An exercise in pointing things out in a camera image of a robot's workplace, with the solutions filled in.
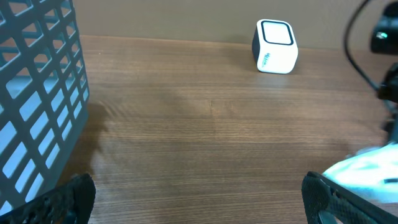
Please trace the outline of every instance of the small white speaker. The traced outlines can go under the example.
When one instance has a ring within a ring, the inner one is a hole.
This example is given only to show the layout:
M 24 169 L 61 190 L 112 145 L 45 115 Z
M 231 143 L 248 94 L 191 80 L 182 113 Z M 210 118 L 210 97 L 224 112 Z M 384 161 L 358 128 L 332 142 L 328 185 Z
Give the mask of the small white speaker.
M 257 22 L 252 51 L 260 72 L 279 74 L 291 72 L 299 55 L 292 26 L 270 19 Z

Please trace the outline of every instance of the wooden table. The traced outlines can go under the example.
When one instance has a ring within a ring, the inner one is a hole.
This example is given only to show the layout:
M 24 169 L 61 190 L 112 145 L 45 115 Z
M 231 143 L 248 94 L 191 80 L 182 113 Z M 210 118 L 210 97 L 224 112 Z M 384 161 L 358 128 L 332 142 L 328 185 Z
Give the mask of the wooden table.
M 386 110 L 340 51 L 273 75 L 243 44 L 81 44 L 90 117 L 61 181 L 92 174 L 92 223 L 306 223 L 304 175 L 384 142 Z M 377 81 L 396 60 L 356 57 Z

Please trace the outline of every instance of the gray plastic basket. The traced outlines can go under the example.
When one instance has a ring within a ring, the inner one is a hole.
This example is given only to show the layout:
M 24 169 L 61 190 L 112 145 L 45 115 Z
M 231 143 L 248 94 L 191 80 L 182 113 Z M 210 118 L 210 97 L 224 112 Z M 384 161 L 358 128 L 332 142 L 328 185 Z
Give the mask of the gray plastic basket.
M 72 0 L 0 0 L 0 215 L 55 187 L 88 95 Z

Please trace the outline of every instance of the wall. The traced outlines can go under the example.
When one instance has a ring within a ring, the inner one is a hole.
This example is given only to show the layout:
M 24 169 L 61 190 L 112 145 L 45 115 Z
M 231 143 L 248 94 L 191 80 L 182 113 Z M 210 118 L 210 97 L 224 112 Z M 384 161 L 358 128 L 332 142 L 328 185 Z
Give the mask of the wall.
M 346 21 L 361 0 L 74 0 L 81 34 L 250 43 L 259 19 L 289 22 L 299 47 L 341 47 Z M 369 35 L 389 1 L 371 1 L 353 48 Z

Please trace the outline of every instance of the white object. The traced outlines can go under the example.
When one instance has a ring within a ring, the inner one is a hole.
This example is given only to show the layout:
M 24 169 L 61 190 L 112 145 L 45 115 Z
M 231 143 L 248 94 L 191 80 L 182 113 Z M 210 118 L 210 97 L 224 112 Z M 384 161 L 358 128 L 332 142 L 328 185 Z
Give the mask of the white object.
M 299 55 L 290 24 L 270 19 L 257 22 L 252 51 L 260 72 L 279 74 L 291 72 Z
M 398 144 L 338 162 L 323 175 L 370 201 L 398 202 Z

